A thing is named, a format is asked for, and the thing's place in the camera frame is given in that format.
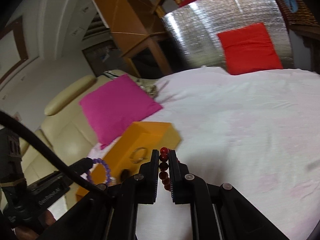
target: wicker basket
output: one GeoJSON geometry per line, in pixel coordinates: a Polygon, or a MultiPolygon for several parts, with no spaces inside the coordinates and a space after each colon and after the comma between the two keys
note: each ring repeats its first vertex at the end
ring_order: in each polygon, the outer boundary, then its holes
{"type": "Polygon", "coordinates": [[[311,13],[310,9],[302,0],[296,0],[298,3],[298,11],[292,13],[286,6],[284,0],[276,0],[281,12],[285,14],[289,24],[309,25],[314,27],[320,27],[315,17],[311,13]]]}

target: purple beaded bracelet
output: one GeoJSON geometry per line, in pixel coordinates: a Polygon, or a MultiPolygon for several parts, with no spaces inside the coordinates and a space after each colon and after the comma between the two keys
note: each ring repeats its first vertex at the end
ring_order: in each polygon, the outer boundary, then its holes
{"type": "MultiPolygon", "coordinates": [[[[110,175],[110,168],[108,166],[108,164],[106,164],[106,162],[104,160],[102,160],[101,158],[98,158],[98,159],[93,159],[93,164],[96,164],[96,163],[100,163],[103,165],[104,169],[106,170],[106,184],[108,185],[110,182],[111,182],[111,175],[110,175]]],[[[91,182],[92,184],[93,183],[93,180],[91,178],[91,172],[90,170],[89,171],[86,171],[86,174],[87,174],[87,180],[89,182],[91,182]]]]}

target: finger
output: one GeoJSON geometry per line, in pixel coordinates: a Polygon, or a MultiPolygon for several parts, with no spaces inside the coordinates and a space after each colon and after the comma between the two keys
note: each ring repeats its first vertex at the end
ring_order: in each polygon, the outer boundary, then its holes
{"type": "Polygon", "coordinates": [[[16,236],[19,240],[35,240],[38,234],[25,226],[18,226],[15,228],[16,236]]]}
{"type": "Polygon", "coordinates": [[[56,221],[54,216],[52,215],[52,213],[49,210],[46,210],[44,212],[44,215],[45,215],[45,223],[48,226],[51,226],[56,221]]]}

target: red bead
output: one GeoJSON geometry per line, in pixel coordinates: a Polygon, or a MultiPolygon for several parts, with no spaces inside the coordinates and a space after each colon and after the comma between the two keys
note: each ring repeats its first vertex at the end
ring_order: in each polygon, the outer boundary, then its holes
{"type": "Polygon", "coordinates": [[[168,173],[166,171],[161,171],[159,173],[159,178],[160,179],[166,179],[167,177],[169,177],[168,173]]]}
{"type": "Polygon", "coordinates": [[[168,158],[169,158],[168,155],[164,153],[160,154],[159,156],[159,160],[164,163],[168,160],[168,158]]]}
{"type": "Polygon", "coordinates": [[[159,164],[159,169],[161,171],[166,171],[169,168],[169,165],[167,163],[160,163],[159,164]]]}
{"type": "Polygon", "coordinates": [[[169,184],[169,185],[164,185],[164,189],[165,189],[165,190],[168,190],[168,191],[171,191],[170,184],[169,184]]]}
{"type": "Polygon", "coordinates": [[[160,154],[168,154],[168,153],[169,153],[169,149],[168,149],[168,148],[162,147],[162,148],[160,149],[160,154]]]}
{"type": "Polygon", "coordinates": [[[162,184],[163,184],[163,185],[168,185],[168,184],[170,184],[170,179],[169,179],[169,178],[163,179],[163,180],[162,180],[162,184]]]}

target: silver metallic sheet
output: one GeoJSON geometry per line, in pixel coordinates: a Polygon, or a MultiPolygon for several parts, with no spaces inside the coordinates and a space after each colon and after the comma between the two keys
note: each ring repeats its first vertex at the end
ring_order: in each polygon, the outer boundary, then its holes
{"type": "Polygon", "coordinates": [[[226,67],[218,33],[263,22],[284,68],[293,68],[289,36],[275,0],[198,0],[163,17],[189,68],[226,67]]]}

